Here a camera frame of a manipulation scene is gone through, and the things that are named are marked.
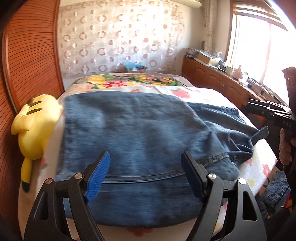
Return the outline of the person's right hand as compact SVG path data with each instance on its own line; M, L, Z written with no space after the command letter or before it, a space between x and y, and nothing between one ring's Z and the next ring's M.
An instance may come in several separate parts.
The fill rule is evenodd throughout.
M291 146L285 140L285 130L280 130L280 145L279 145L279 159L283 165L288 165L292 162Z

